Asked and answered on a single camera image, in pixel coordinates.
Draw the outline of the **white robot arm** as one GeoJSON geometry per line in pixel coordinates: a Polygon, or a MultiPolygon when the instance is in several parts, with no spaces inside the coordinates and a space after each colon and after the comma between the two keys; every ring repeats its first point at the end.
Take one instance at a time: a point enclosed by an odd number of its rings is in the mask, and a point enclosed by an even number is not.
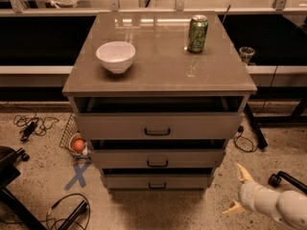
{"type": "Polygon", "coordinates": [[[307,186],[286,172],[273,173],[268,183],[276,188],[284,178],[300,190],[278,192],[257,183],[248,170],[237,163],[238,178],[242,186],[238,200],[233,200],[224,215],[251,211],[265,215],[290,230],[307,230],[307,186]]]}

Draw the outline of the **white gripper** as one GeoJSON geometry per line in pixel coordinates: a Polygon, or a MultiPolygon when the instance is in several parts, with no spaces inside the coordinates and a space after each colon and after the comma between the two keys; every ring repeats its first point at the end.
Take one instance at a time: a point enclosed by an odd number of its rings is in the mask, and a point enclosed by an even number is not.
{"type": "Polygon", "coordinates": [[[244,183],[239,192],[241,203],[233,200],[229,208],[223,211],[223,214],[242,214],[247,209],[270,218],[279,218],[281,214],[277,210],[277,201],[281,194],[254,182],[251,174],[241,164],[237,163],[236,168],[238,179],[244,183]]]}

